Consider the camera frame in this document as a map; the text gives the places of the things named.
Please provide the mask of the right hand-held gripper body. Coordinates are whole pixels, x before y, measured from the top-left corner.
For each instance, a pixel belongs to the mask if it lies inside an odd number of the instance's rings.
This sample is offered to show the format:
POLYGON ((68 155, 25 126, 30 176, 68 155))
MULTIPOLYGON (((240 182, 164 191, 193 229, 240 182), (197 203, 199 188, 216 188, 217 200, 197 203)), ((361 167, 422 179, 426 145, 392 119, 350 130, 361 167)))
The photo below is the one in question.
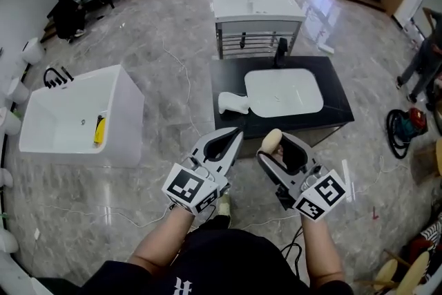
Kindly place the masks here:
POLYGON ((294 209, 317 222, 345 199, 346 193, 346 185, 334 169, 317 165, 306 173, 289 175, 276 195, 285 209, 294 209))

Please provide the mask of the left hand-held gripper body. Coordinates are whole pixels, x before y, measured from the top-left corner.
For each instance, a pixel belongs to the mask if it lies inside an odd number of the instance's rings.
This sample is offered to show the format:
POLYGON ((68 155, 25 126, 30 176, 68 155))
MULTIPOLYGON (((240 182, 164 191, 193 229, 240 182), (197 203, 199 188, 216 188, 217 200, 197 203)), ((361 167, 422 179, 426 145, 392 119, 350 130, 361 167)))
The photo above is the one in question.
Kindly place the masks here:
POLYGON ((162 192, 173 204, 198 216, 228 188, 224 175, 188 156, 181 164, 173 165, 162 192))

